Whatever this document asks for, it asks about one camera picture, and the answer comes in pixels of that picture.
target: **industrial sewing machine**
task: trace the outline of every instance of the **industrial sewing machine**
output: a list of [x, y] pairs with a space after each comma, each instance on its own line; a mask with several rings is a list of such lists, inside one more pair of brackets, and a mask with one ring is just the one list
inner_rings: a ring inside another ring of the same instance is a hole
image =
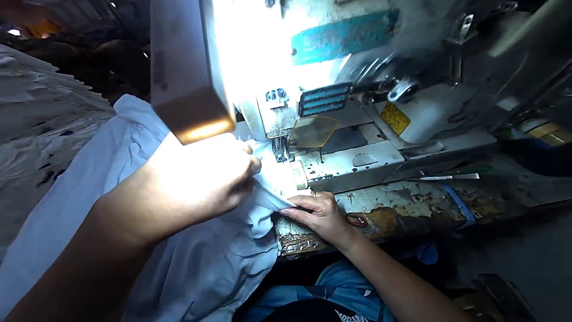
[[438, 174], [538, 108], [570, 63], [571, 5], [157, 0], [153, 105], [183, 143], [231, 131], [236, 109], [297, 189]]

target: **garment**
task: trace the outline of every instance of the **garment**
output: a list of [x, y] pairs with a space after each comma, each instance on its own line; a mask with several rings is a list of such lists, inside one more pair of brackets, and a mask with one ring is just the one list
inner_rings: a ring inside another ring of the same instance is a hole
[[[30, 213], [0, 267], [0, 317], [63, 251], [93, 203], [141, 167], [168, 133], [150, 104], [131, 95], [102, 125]], [[230, 320], [276, 261], [270, 214], [293, 204], [273, 192], [280, 173], [268, 143], [254, 144], [263, 169], [236, 210], [159, 244], [128, 298], [125, 321]]]
[[395, 318], [373, 285], [343, 260], [326, 267], [316, 285], [271, 287], [239, 321], [316, 320], [394, 322]]

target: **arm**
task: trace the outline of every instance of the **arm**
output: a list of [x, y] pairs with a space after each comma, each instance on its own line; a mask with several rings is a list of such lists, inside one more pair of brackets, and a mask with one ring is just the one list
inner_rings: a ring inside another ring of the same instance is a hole
[[377, 247], [339, 213], [333, 194], [290, 198], [295, 209], [280, 213], [299, 221], [338, 248], [374, 286], [399, 321], [470, 321], [450, 299]]
[[118, 320], [154, 246], [235, 208], [260, 171], [231, 134], [183, 147], [172, 135], [92, 207], [65, 250], [6, 322]]

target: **yellow warning sticker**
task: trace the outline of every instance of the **yellow warning sticker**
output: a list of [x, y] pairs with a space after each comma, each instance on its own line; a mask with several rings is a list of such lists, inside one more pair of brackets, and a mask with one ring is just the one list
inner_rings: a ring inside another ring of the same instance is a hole
[[405, 115], [402, 111], [395, 106], [395, 104], [387, 102], [386, 106], [383, 108], [383, 111], [379, 115], [389, 126], [392, 130], [395, 131], [397, 134], [403, 133], [403, 131], [407, 128], [407, 126], [411, 123], [411, 120], [407, 115]]

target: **blue tape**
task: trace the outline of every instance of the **blue tape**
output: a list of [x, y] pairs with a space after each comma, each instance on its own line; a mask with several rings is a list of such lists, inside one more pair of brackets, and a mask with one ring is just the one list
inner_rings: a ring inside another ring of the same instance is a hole
[[463, 202], [461, 197], [459, 197], [459, 195], [455, 192], [455, 190], [453, 190], [453, 188], [451, 188], [447, 183], [442, 183], [442, 185], [443, 185], [443, 188], [445, 189], [445, 191], [453, 198], [453, 200], [455, 201], [455, 203], [459, 207], [459, 210], [461, 211], [461, 213], [465, 216], [465, 218], [467, 218], [467, 222], [464, 223], [461, 227], [459, 227], [457, 229], [463, 229], [465, 227], [474, 225], [475, 224], [475, 215], [472, 213], [471, 210], [469, 210], [467, 205], [465, 205], [465, 203]]

